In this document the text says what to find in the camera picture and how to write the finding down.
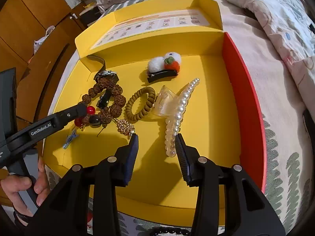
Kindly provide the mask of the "person's left hand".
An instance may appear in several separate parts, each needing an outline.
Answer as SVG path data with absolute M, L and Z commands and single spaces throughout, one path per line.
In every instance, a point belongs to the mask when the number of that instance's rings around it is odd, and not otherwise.
M 19 191 L 26 191 L 31 186 L 32 182 L 28 177 L 9 175 L 1 180 L 1 187 L 15 208 L 14 213 L 17 218 L 15 219 L 15 224 L 22 228 L 25 228 L 28 223 L 21 219 L 18 214 L 28 217 L 32 217 L 33 214 L 19 196 Z M 34 185 L 34 191 L 37 194 L 36 203 L 40 206 L 50 193 L 49 181 L 47 179 L 45 163 L 42 157 L 39 157 L 38 159 L 38 179 Z

